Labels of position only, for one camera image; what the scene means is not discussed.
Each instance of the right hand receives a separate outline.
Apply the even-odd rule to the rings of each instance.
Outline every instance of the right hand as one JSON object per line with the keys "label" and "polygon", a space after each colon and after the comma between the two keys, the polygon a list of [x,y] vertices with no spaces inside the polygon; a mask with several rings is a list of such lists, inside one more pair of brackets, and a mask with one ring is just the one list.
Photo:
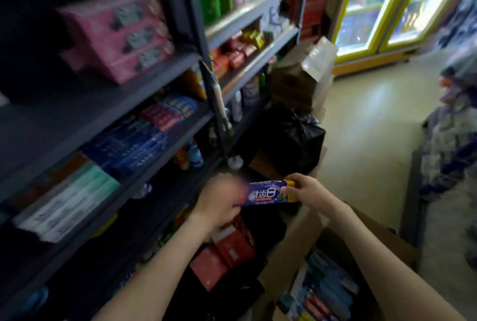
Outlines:
{"label": "right hand", "polygon": [[315,178],[293,173],[285,179],[293,180],[295,187],[283,186],[280,189],[281,193],[295,196],[296,200],[330,219],[334,218],[336,207],[343,204]]}

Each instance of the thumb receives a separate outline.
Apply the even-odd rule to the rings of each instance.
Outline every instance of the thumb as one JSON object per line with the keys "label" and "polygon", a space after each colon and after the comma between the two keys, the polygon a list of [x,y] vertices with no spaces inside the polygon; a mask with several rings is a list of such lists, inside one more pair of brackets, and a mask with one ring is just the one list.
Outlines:
{"label": "thumb", "polygon": [[285,197],[294,196],[296,200],[298,200],[300,190],[298,188],[295,188],[294,186],[283,186],[280,188],[280,193],[283,194]]}

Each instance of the forearm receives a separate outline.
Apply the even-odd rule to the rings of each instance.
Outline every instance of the forearm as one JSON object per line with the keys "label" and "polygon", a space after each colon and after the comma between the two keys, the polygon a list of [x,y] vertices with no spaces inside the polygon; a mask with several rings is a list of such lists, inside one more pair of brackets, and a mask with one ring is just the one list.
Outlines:
{"label": "forearm", "polygon": [[191,216],[94,321],[161,320],[184,270],[209,232],[206,222]]}
{"label": "forearm", "polygon": [[333,221],[388,320],[464,320],[384,246],[348,205],[337,203]]}

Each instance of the left hand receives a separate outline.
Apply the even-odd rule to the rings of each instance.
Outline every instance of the left hand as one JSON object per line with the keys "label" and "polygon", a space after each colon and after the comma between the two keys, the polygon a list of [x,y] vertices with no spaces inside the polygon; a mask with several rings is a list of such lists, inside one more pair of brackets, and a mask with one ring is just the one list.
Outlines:
{"label": "left hand", "polygon": [[233,207],[240,186],[232,174],[219,173],[207,182],[190,217],[206,222],[210,231],[232,221],[240,213],[240,207]]}

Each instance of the blue toothpaste box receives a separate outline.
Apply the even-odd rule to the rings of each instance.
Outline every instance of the blue toothpaste box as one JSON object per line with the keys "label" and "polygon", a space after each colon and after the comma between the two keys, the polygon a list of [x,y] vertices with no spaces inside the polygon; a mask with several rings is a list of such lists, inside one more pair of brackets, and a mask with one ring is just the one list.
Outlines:
{"label": "blue toothpaste box", "polygon": [[295,186],[295,182],[292,180],[267,180],[248,183],[239,192],[234,206],[296,202],[294,196],[285,197],[280,193],[280,188],[283,186]]}

